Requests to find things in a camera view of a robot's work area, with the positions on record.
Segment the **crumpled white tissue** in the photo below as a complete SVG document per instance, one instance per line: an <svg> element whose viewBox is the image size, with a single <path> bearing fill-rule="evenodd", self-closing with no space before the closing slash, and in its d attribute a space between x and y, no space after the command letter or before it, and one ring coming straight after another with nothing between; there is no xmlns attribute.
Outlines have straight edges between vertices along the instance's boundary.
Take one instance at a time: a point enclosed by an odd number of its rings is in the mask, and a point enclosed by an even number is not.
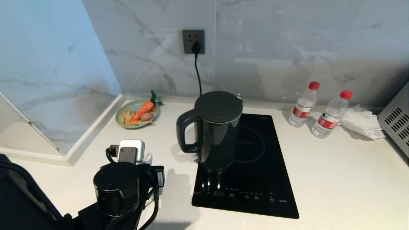
<svg viewBox="0 0 409 230"><path fill-rule="evenodd" d="M361 107L360 104L350 107L339 125L352 132L368 137L371 140L386 137L377 119L377 115Z"/></svg>

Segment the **red-capped water bottle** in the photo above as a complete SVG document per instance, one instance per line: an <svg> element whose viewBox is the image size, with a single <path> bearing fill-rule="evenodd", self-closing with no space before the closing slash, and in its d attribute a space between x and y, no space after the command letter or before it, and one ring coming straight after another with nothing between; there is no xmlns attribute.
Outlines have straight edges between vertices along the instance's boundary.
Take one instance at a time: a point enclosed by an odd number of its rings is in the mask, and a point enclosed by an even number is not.
<svg viewBox="0 0 409 230"><path fill-rule="evenodd" d="M320 83L312 81L309 83L308 89L298 97L288 119L291 126L302 127L306 123L311 111L317 103L317 92L319 88Z"/></svg>
<svg viewBox="0 0 409 230"><path fill-rule="evenodd" d="M351 91L343 90L337 98L331 100L312 127L312 134L321 139L328 137L345 116L352 97Z"/></svg>

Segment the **yellow toy fries pile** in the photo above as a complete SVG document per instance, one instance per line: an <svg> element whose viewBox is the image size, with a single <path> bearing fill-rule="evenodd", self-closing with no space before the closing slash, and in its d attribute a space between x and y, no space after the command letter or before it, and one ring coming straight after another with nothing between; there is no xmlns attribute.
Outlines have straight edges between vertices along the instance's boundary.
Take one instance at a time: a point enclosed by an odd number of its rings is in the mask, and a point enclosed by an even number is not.
<svg viewBox="0 0 409 230"><path fill-rule="evenodd" d="M137 111L132 111L131 109L126 109L123 113L120 113L120 121L119 124L121 124L122 127L124 128L136 128L136 127L141 127L142 125L145 124L150 124L153 122L153 119L147 122L133 122L130 123L130 119L133 115L135 115Z"/></svg>

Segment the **silver vented appliance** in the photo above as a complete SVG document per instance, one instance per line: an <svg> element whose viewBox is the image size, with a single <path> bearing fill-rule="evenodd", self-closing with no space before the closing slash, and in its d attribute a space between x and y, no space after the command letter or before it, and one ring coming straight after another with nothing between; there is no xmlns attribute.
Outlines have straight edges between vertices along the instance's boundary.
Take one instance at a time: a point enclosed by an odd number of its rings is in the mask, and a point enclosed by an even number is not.
<svg viewBox="0 0 409 230"><path fill-rule="evenodd" d="M379 113L377 120L409 162L409 82Z"/></svg>

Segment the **black glass induction cooktop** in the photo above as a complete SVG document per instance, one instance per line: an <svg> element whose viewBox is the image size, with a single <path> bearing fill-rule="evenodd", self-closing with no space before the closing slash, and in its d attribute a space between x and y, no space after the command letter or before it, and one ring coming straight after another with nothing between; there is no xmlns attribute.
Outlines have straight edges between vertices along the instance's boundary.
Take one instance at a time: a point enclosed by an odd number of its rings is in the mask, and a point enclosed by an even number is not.
<svg viewBox="0 0 409 230"><path fill-rule="evenodd" d="M298 209L270 115L242 114L229 169L198 166L191 204L196 207L298 219Z"/></svg>

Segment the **orange toy carrot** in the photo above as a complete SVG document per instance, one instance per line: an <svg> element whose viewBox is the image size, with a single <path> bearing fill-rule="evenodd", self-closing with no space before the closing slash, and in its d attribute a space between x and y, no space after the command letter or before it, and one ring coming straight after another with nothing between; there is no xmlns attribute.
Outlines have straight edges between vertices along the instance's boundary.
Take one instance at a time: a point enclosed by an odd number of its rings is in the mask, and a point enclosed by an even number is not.
<svg viewBox="0 0 409 230"><path fill-rule="evenodd" d="M142 107L133 115L130 119L130 123L141 121L142 115L145 113L151 112L154 109L157 109L157 106L162 106L164 105L161 101L157 101L157 94L154 92L154 90L151 90L151 98L149 101L146 101Z"/></svg>

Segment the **black electric kettle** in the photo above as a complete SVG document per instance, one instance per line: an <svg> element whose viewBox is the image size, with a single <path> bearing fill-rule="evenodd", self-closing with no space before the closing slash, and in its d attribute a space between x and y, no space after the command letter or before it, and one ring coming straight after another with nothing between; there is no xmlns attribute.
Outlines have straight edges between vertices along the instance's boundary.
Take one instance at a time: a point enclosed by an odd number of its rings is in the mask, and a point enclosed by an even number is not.
<svg viewBox="0 0 409 230"><path fill-rule="evenodd" d="M228 169L235 160L242 100L232 93L213 91L200 96L192 110L180 115L176 134L184 153L196 153L209 172Z"/></svg>

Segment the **dark grey wall socket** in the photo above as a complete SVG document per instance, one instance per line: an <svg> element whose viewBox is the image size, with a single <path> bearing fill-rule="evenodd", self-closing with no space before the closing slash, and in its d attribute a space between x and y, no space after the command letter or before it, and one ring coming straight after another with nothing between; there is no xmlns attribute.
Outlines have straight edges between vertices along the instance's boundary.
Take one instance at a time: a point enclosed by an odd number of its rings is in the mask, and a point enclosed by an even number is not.
<svg viewBox="0 0 409 230"><path fill-rule="evenodd" d="M204 30L182 30L182 41L184 54L194 54L192 48L195 43L199 43L201 46L199 54L205 54Z"/></svg>

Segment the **green plate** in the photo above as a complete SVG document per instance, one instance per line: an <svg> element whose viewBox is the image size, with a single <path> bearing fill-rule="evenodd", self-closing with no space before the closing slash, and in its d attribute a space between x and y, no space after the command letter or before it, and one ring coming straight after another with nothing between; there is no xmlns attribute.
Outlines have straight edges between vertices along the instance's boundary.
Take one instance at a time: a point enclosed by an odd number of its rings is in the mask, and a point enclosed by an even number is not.
<svg viewBox="0 0 409 230"><path fill-rule="evenodd" d="M126 109L131 109L132 111L138 111L145 102L146 102L145 100L136 100L136 101L131 101L129 103L126 103L124 106L122 106L118 110L117 114L115 115L115 120L116 120L117 124L120 125L120 127L122 127L121 124L119 124L120 113L123 113ZM127 130L135 130L135 129L141 129L143 127L154 124L158 120L159 116L161 115L161 109L159 108L159 106L157 106L157 109L154 109L151 112L154 113L154 118L153 118L152 123L145 124L145 125L142 125L141 127L136 127L136 128L124 128L124 127L123 128L127 129Z"/></svg>

